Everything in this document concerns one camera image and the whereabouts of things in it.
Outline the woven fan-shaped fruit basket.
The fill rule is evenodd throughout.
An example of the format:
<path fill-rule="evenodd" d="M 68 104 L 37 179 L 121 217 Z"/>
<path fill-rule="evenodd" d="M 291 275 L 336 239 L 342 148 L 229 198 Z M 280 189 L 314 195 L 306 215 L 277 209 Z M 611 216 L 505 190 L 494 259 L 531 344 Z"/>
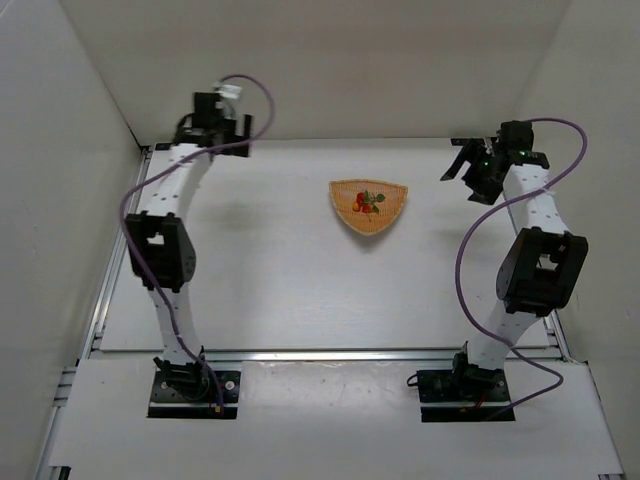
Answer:
<path fill-rule="evenodd" d="M 356 194 L 364 190 L 386 196 L 386 200 L 379 204 L 378 214 L 366 215 L 352 211 Z M 400 216 L 408 197 L 408 188 L 378 180 L 334 180 L 329 182 L 329 194 L 336 214 L 348 227 L 364 236 L 373 236 L 386 230 Z"/>

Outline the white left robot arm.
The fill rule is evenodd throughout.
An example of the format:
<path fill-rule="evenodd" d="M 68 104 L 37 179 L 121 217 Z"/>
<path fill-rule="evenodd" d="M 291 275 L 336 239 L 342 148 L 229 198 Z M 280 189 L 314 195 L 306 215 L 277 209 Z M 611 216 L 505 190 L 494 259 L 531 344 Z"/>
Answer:
<path fill-rule="evenodd" d="M 185 226 L 203 177 L 218 156 L 246 158 L 250 116 L 237 118 L 219 92 L 197 92 L 180 119 L 155 192 L 121 228 L 131 266 L 151 296 L 163 338 L 156 374 L 181 401 L 221 413 L 237 400 L 239 377 L 215 369 L 194 327 L 189 285 L 196 249 Z M 462 321 L 438 227 L 441 201 L 404 187 L 316 180 L 317 161 L 269 161 L 252 178 L 222 181 L 205 211 L 226 243 L 221 269 L 205 288 L 205 321 L 239 321 L 260 350 L 409 347 Z"/>

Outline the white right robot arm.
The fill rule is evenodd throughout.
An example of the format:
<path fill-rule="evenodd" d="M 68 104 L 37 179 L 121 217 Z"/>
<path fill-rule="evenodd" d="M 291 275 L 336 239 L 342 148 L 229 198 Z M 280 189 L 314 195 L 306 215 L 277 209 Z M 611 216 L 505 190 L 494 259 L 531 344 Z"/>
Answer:
<path fill-rule="evenodd" d="M 456 140 L 460 151 L 442 178 L 460 175 L 470 201 L 495 214 L 511 212 L 517 230 L 498 269 L 496 303 L 483 322 L 471 318 L 478 334 L 455 355 L 451 382 L 466 395 L 493 390 L 506 357 L 539 319 L 564 308 L 588 253 L 585 237 L 562 220 L 547 156 L 534 149 L 533 121 L 512 120 L 488 138 Z"/>

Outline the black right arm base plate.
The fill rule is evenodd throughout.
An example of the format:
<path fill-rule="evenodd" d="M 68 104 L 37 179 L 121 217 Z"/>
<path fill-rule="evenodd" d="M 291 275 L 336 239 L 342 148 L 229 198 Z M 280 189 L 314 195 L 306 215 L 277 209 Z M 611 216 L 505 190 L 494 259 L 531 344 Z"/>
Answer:
<path fill-rule="evenodd" d="M 422 423 L 514 422 L 506 376 L 496 374 L 495 381 L 461 386 L 452 370 L 418 370 L 407 386 L 418 390 Z"/>

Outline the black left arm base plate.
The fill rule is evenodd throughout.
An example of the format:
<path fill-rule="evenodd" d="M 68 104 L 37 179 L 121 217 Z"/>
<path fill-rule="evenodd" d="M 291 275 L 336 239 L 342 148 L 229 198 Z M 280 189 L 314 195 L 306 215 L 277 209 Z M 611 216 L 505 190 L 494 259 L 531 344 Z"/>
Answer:
<path fill-rule="evenodd" d="M 223 406 L 218 404 L 218 391 L 211 380 L 193 385 L 180 385 L 168 380 L 157 370 L 152 383 L 147 417 L 154 419 L 235 420 L 238 415 L 241 372 L 218 370 L 217 379 L 223 394 Z"/>

